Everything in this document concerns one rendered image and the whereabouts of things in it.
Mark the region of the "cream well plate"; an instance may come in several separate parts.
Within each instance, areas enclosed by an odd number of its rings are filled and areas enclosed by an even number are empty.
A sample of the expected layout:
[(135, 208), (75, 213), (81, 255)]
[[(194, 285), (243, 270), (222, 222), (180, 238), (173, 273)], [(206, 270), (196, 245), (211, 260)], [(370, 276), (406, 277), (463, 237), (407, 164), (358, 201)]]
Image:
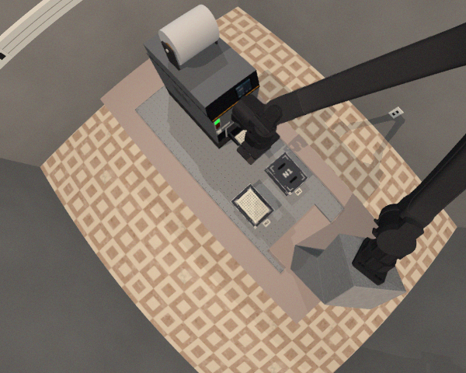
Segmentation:
[(269, 208), (249, 189), (236, 203), (256, 223), (268, 211)]
[(235, 136), (235, 139), (236, 139), (240, 144), (241, 144), (241, 143), (244, 141), (244, 139), (245, 139), (245, 132), (246, 132), (246, 131), (247, 131), (247, 130), (245, 130), (245, 131), (243, 130), (242, 132), (240, 132), (238, 135)]

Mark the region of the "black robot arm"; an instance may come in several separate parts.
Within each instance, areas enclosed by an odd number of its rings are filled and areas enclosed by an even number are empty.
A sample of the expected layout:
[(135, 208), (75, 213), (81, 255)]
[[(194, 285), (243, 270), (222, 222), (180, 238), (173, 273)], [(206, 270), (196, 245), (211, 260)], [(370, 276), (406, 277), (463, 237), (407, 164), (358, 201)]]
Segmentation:
[[(253, 147), (254, 139), (260, 144), (269, 142), (277, 125), (297, 117), (465, 65), (463, 23), (267, 104), (253, 94), (242, 96), (232, 109), (231, 120), (247, 130), (244, 140)], [(466, 134), (409, 195), (381, 210), (379, 219), (374, 219), (378, 228), (372, 230), (376, 239), (363, 240), (352, 265), (376, 285), (383, 284), (397, 259), (416, 249), (416, 239), (424, 233), (423, 229), (465, 190)]]

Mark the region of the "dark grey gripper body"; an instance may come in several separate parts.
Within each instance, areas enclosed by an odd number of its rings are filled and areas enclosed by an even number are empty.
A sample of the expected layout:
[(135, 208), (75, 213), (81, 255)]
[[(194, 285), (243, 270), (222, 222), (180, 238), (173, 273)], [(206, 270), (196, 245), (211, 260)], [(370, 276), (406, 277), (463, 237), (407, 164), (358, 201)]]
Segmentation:
[(253, 147), (251, 147), (246, 141), (243, 141), (241, 145), (237, 148), (237, 152), (245, 160), (247, 160), (250, 157), (250, 155), (254, 159), (257, 159), (264, 151), (266, 151), (269, 147), (271, 147), (279, 138), (280, 136), (278, 135), (277, 132), (272, 137), (272, 139), (265, 144), (260, 144), (253, 138), (255, 141)]

